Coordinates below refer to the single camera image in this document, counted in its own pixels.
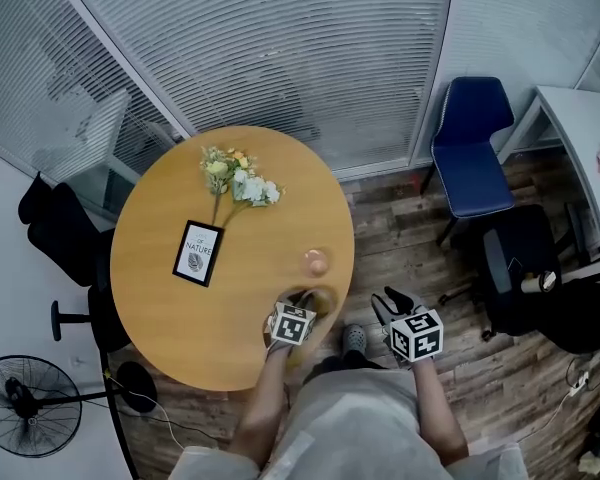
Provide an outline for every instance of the yellow flower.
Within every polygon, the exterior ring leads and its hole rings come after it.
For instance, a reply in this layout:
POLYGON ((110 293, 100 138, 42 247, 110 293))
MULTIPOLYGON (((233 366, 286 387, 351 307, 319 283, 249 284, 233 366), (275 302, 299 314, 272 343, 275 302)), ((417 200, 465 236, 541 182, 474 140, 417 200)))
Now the yellow flower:
POLYGON ((218 162, 217 160, 212 164, 207 164, 207 172, 209 174, 224 174, 229 169, 229 166, 224 162, 218 162))

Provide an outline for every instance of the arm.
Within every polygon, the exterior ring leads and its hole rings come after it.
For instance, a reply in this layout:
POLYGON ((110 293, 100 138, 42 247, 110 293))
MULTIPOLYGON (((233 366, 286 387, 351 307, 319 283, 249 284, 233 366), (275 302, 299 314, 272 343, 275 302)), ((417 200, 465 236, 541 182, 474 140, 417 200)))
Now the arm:
POLYGON ((227 451, 262 469, 271 455, 284 407, 284 373, 290 347, 269 354, 227 451))
POLYGON ((412 363, 418 391, 420 435, 440 457, 443 466, 469 456, 467 440, 462 433, 438 379, 431 358, 412 363))

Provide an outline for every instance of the picture frame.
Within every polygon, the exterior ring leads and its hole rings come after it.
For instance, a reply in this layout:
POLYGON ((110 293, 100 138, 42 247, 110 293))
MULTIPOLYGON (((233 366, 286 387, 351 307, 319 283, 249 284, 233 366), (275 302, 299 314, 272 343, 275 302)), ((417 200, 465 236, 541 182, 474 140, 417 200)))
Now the picture frame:
POLYGON ((208 287, 223 234, 222 228, 187 221, 173 266, 173 275, 208 287))

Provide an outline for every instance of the floor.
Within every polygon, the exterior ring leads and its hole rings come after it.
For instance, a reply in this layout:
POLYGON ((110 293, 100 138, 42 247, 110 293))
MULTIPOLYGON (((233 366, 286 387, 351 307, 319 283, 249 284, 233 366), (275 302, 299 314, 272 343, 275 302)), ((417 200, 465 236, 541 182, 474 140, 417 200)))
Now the floor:
MULTIPOLYGON (((505 173, 517 204, 541 203, 559 237, 566 228, 563 203, 582 197, 568 158, 556 151, 519 155, 507 163, 505 173)), ((410 171, 343 185, 356 233, 356 264, 342 318, 313 362, 337 352, 342 327, 358 323, 369 336, 368 357, 397 367, 382 343, 369 297, 385 285, 420 294, 438 308, 444 321, 445 350, 436 356, 436 365, 470 449, 477 453, 499 443, 520 441, 549 421, 568 391, 565 373, 573 356, 538 333, 517 338, 498 335, 483 342, 485 317, 467 296, 444 307, 437 305, 441 294, 462 287, 473 274, 448 241, 442 248, 436 246, 435 237, 448 218, 446 201, 435 178, 425 197, 419 196, 423 176, 423 170, 410 171)), ((568 262, 569 253, 565 255, 568 262)), ((180 443, 227 445, 247 392, 210 393, 184 386, 155 370, 132 346, 111 356, 114 371, 116 364, 126 360, 139 361, 149 369, 171 420, 190 427, 174 427, 180 443)), ((303 365, 287 379, 291 404, 312 364, 303 365)), ((572 380, 585 364, 584 359, 575 360, 572 380)), ((577 472, 574 457, 586 423, 600 404, 600 351, 588 368, 595 389, 568 399, 550 427, 521 442, 531 479, 585 478, 577 472)), ((119 408, 132 413, 122 401, 119 408)), ((152 416, 163 418, 158 410, 152 416)), ((140 477, 167 478, 180 453, 167 426, 132 416, 121 419, 140 477)))

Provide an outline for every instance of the foot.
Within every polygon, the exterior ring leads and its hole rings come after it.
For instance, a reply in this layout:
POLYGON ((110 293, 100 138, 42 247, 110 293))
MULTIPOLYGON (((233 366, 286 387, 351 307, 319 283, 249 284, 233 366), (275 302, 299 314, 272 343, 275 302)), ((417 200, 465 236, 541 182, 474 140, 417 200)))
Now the foot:
POLYGON ((349 325, 342 333, 342 355, 357 350, 362 355, 367 350, 367 335, 359 325, 349 325))

